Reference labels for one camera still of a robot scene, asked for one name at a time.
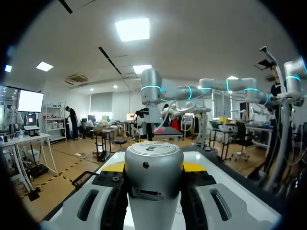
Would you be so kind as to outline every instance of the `window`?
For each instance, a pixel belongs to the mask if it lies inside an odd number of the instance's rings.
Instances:
[[[213,118],[217,117],[228,117],[230,118],[230,110],[231,110],[231,99],[221,93],[212,94],[212,111]]]
[[[91,94],[90,114],[112,112],[112,92]]]

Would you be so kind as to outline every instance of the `shelf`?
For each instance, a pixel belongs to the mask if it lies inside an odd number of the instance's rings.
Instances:
[[[53,129],[48,129],[47,132],[54,131],[54,130],[61,130],[61,129],[65,129],[65,128],[53,128]]]
[[[65,120],[65,118],[43,118],[43,120],[54,121],[54,120]]]
[[[49,139],[50,139],[50,142],[52,142],[52,141],[56,141],[56,140],[61,140],[61,139],[65,139],[65,137],[54,137],[54,138],[51,138],[51,137],[49,137]]]
[[[43,106],[43,108],[47,108],[47,109],[64,109],[63,107],[53,107],[53,106]]]

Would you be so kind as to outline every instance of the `ceiling light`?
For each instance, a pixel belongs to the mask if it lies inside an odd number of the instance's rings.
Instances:
[[[229,80],[238,80],[238,78],[237,78],[237,77],[234,77],[234,76],[230,76],[230,77],[227,78],[227,79],[229,79]]]
[[[145,69],[150,69],[151,65],[133,66],[134,72],[136,74],[142,73]]]
[[[53,66],[46,63],[46,62],[41,61],[36,68],[47,72],[47,71],[51,70],[53,68]]]
[[[121,41],[149,39],[149,19],[132,19],[115,23]]]
[[[6,71],[6,72],[11,72],[11,70],[12,70],[12,67],[11,66],[9,66],[9,65],[6,65],[5,66],[5,69],[4,69],[4,71]]]

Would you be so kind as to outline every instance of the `yellow panel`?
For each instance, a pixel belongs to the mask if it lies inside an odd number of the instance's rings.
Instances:
[[[102,169],[102,171],[109,171],[109,172],[122,172],[124,171],[124,161],[116,162],[114,164],[109,164],[105,168]]]
[[[116,162],[114,164],[109,164],[105,168],[103,168],[103,171],[109,171],[109,172],[122,172],[124,170],[124,161]],[[186,172],[198,172],[198,171],[206,171],[206,168],[198,163],[184,161],[183,167]]]
[[[198,171],[206,171],[205,166],[190,162],[190,161],[184,161],[183,162],[183,167],[185,172],[198,172]]]

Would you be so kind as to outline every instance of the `gray cylinder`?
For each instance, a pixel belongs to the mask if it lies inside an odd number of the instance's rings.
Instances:
[[[301,79],[298,75],[286,77],[286,83],[287,83],[287,92],[290,97],[296,100],[302,98],[303,91],[301,86]]]
[[[259,103],[259,90],[255,88],[246,88],[244,89],[244,97],[246,102],[249,103]]]
[[[146,141],[128,147],[125,172],[136,230],[171,230],[183,172],[183,152],[166,142]]]
[[[155,69],[146,69],[141,74],[142,103],[160,103],[162,78]]]

